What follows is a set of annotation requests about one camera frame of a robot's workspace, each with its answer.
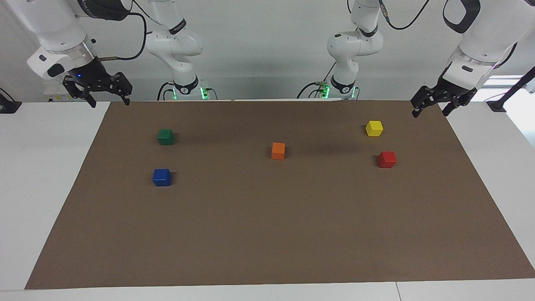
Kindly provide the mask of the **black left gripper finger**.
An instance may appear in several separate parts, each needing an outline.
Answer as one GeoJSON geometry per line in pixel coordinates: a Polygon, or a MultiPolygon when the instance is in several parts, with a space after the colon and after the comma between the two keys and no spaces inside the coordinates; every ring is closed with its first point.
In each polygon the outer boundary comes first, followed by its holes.
{"type": "Polygon", "coordinates": [[[425,108],[436,104],[434,99],[435,92],[435,88],[421,86],[415,95],[413,95],[410,102],[413,106],[412,115],[414,118],[418,118],[425,108]]]}
{"type": "Polygon", "coordinates": [[[449,116],[453,110],[460,106],[465,106],[464,97],[449,97],[448,104],[443,108],[442,113],[445,117],[449,116]]]}

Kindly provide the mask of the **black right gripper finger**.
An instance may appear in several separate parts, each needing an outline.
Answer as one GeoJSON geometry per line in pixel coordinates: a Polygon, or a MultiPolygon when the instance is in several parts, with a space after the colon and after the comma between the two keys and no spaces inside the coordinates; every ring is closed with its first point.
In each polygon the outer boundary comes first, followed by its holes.
{"type": "Polygon", "coordinates": [[[88,88],[79,89],[71,76],[65,76],[62,84],[72,98],[82,99],[92,108],[96,108],[96,100],[90,95],[90,90],[88,88]]]}
{"type": "Polygon", "coordinates": [[[125,105],[130,105],[132,84],[122,72],[118,72],[110,77],[110,93],[121,97],[125,105]]]}

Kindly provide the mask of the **red cube block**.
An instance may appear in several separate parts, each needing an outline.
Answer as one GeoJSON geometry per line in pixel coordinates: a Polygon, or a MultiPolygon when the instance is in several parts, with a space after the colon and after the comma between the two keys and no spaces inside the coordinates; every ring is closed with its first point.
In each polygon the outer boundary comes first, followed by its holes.
{"type": "Polygon", "coordinates": [[[377,164],[382,169],[393,168],[397,164],[396,154],[392,151],[381,152],[377,158],[377,164]]]}

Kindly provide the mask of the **blue cube block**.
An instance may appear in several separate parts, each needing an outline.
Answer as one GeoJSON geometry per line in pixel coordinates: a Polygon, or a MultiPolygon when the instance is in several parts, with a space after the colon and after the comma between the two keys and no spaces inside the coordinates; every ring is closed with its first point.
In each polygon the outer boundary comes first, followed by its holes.
{"type": "Polygon", "coordinates": [[[155,169],[152,181],[155,186],[168,187],[172,184],[172,172],[169,169],[155,169]]]}

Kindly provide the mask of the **white control box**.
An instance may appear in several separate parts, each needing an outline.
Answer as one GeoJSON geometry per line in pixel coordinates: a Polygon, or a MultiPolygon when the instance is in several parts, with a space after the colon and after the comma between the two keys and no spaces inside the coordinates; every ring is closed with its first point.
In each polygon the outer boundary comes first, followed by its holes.
{"type": "Polygon", "coordinates": [[[81,98],[72,97],[65,86],[57,81],[43,80],[43,95],[48,102],[85,102],[81,98]]]}

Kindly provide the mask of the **brown table mat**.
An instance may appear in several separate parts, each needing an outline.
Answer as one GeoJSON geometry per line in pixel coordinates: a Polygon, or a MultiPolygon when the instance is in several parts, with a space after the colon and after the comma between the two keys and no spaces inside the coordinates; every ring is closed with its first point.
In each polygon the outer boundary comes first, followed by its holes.
{"type": "Polygon", "coordinates": [[[535,278],[440,108],[411,111],[112,103],[25,288],[535,278]],[[155,169],[172,184],[155,186],[155,169]]]}

